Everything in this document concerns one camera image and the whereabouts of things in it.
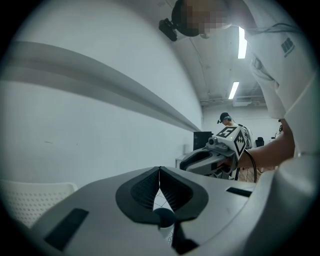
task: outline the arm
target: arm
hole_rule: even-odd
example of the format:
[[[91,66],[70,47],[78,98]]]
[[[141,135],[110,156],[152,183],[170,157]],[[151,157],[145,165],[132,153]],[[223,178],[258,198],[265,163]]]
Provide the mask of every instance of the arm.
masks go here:
[[[275,167],[283,161],[294,156],[295,142],[292,131],[288,126],[286,120],[281,119],[283,133],[281,133],[274,141],[271,141],[265,146],[250,149],[256,167]],[[238,168],[252,167],[252,163],[247,154],[243,153]]]

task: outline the black cap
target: black cap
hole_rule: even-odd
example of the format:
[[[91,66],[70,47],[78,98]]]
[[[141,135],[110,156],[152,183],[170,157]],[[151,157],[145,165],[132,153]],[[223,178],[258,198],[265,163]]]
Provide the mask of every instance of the black cap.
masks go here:
[[[227,112],[223,112],[220,115],[220,121],[222,122],[226,117],[230,117],[230,115]]]
[[[187,27],[187,17],[183,15],[182,6],[184,0],[178,0],[175,2],[174,8],[172,10],[171,19],[172,23],[181,34],[187,37],[196,37],[200,33],[198,29]]]

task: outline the white chair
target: white chair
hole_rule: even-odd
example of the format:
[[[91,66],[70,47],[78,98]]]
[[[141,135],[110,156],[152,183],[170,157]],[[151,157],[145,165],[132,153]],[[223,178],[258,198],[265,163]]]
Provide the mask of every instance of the white chair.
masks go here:
[[[1,199],[9,215],[28,228],[48,209],[78,188],[73,183],[23,183],[0,179]]]

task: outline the fluorescent light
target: fluorescent light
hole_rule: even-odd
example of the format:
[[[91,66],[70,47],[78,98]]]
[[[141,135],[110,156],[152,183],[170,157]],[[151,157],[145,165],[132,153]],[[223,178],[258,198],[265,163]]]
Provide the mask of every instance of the fluorescent light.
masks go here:
[[[233,85],[232,85],[232,89],[231,89],[231,92],[230,92],[230,96],[229,96],[229,100],[232,100],[236,94],[236,91],[238,89],[238,86],[239,86],[239,82],[234,82]]]
[[[245,30],[239,27],[239,53],[238,59],[246,58],[247,40],[245,39]]]

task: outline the white wall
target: white wall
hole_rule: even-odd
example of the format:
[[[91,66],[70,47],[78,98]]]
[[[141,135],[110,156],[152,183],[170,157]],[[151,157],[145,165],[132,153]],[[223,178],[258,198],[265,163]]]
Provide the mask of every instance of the white wall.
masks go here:
[[[249,128],[253,133],[253,140],[263,137],[267,144],[271,137],[279,130],[280,123],[272,119],[266,107],[232,107],[231,105],[220,105],[203,109],[203,130],[218,133],[224,128],[222,123],[217,124],[221,113],[227,112],[236,123]]]
[[[183,65],[158,29],[129,7],[49,1],[15,40],[64,48],[112,67],[201,129],[202,109]],[[192,148],[189,130],[14,76],[1,81],[0,96],[0,179],[82,187],[145,167],[173,167],[184,145]]]

